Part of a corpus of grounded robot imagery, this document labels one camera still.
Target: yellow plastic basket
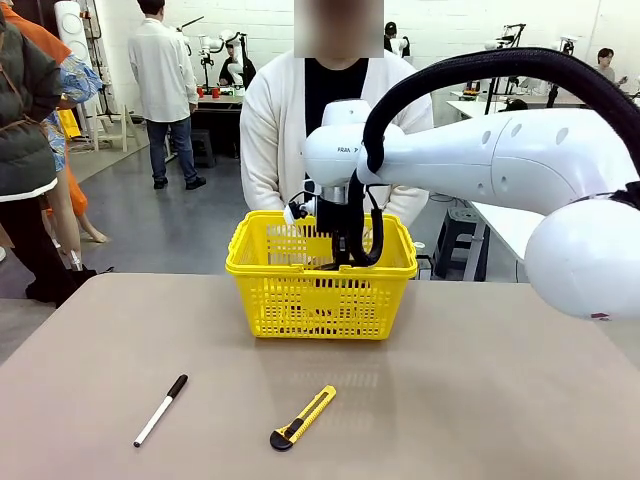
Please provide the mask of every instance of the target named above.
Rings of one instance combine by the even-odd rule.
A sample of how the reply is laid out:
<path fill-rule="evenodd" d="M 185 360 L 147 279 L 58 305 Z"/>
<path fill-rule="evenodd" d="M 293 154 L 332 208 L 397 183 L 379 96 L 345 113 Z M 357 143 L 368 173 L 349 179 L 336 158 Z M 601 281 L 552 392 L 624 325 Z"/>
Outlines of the yellow plastic basket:
<path fill-rule="evenodd" d="M 372 238 L 367 216 L 365 248 Z M 407 281 L 416 276 L 416 250 L 407 229 L 384 216 L 384 250 L 375 267 L 318 267 L 332 262 L 331 237 L 307 217 L 287 225 L 282 212 L 252 212 L 229 245 L 235 276 L 256 337 L 384 340 Z"/>

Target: dark green jacket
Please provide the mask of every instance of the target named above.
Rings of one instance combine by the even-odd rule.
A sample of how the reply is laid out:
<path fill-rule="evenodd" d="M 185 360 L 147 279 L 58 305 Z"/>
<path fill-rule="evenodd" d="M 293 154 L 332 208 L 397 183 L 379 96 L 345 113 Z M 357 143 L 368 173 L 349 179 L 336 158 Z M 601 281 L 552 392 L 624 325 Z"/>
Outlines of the dark green jacket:
<path fill-rule="evenodd" d="M 3 128 L 24 119 L 24 114 L 41 122 L 56 108 L 62 93 L 54 60 L 13 25 L 5 24 L 4 17 L 0 34 L 3 30 L 0 65 L 20 92 L 22 104 L 0 73 L 0 202 L 36 197 L 55 185 L 53 154 L 40 126 Z"/>

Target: brick wall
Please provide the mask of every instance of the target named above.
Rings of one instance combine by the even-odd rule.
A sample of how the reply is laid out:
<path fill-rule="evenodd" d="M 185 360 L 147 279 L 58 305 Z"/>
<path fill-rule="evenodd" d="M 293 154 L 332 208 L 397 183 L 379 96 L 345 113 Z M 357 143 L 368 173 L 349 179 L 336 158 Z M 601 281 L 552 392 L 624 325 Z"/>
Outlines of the brick wall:
<path fill-rule="evenodd" d="M 257 68 L 293 46 L 294 0 L 167 0 L 166 23 L 181 25 L 205 15 L 205 20 L 185 30 L 192 37 L 216 35 L 224 29 L 249 35 L 250 58 Z M 139 108 L 137 86 L 127 58 L 127 38 L 142 19 L 135 0 L 97 0 L 105 37 L 106 55 L 114 90 L 120 103 Z M 576 56 L 594 63 L 603 46 L 617 53 L 618 75 L 640 75 L 640 55 L 633 40 L 640 39 L 627 0 L 386 0 L 385 21 L 395 21 L 399 33 L 412 42 L 416 68 L 440 59 L 484 49 L 487 40 L 502 33 L 502 26 L 527 23 L 522 46 L 551 46 L 563 34 L 580 37 Z M 225 58 L 220 53 L 212 77 L 217 79 Z M 197 55 L 194 71 L 204 74 Z M 444 103 L 448 90 L 434 95 L 437 124 L 452 120 Z"/>

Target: black and white marker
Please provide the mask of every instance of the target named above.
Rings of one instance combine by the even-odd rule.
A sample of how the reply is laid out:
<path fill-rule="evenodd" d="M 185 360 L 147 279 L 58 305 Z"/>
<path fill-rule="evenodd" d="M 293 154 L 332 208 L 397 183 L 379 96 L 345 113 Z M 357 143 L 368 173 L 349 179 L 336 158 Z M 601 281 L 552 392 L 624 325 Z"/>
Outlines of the black and white marker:
<path fill-rule="evenodd" d="M 169 390 L 169 393 L 167 393 L 167 398 L 164 399 L 164 402 L 162 402 L 162 405 L 158 407 L 158 410 L 156 410 L 156 413 L 153 414 L 153 417 L 151 417 L 151 420 L 149 420 L 147 425 L 142 429 L 142 432 L 140 432 L 140 435 L 138 435 L 138 438 L 136 438 L 135 442 L 133 442 L 134 447 L 140 448 L 140 445 L 142 445 L 142 442 L 144 442 L 145 438 L 147 438 L 147 435 L 149 435 L 151 430 L 153 430 L 153 427 L 155 427 L 156 423 L 158 423 L 158 420 L 160 420 L 162 415 L 164 415 L 164 412 L 167 410 L 167 408 L 169 408 L 169 405 L 171 405 L 171 402 L 173 402 L 175 398 L 178 396 L 178 394 L 180 393 L 180 390 L 182 390 L 182 387 L 185 386 L 188 379 L 189 377 L 187 377 L 186 375 L 180 375 L 180 377 L 178 377 L 178 380 L 176 380 L 176 383 L 173 384 L 173 387 L 171 387 L 171 390 Z"/>

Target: black stool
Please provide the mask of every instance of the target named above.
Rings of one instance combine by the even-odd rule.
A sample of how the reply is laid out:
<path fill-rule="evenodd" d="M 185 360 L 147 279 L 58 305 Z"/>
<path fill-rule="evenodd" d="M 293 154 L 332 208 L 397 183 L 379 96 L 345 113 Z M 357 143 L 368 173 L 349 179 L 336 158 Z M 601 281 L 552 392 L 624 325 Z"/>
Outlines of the black stool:
<path fill-rule="evenodd" d="M 435 262 L 434 275 L 446 279 L 449 269 L 465 270 L 467 260 L 453 258 L 453 251 L 456 248 L 464 250 L 471 249 L 472 242 L 458 241 L 458 237 L 460 237 L 460 235 L 471 235 L 473 237 L 478 221 L 480 221 L 480 218 L 470 208 L 450 208 L 447 210 L 447 215 L 440 230 L 438 246 L 436 252 L 433 254 L 433 260 Z M 489 236 L 489 227 L 485 227 L 478 268 L 476 269 L 474 277 L 476 282 L 484 282 L 487 279 Z"/>
<path fill-rule="evenodd" d="M 216 157 L 211 148 L 211 136 L 209 130 L 193 130 L 191 132 L 191 145 L 193 145 L 193 158 L 199 167 L 213 168 L 216 166 Z"/>

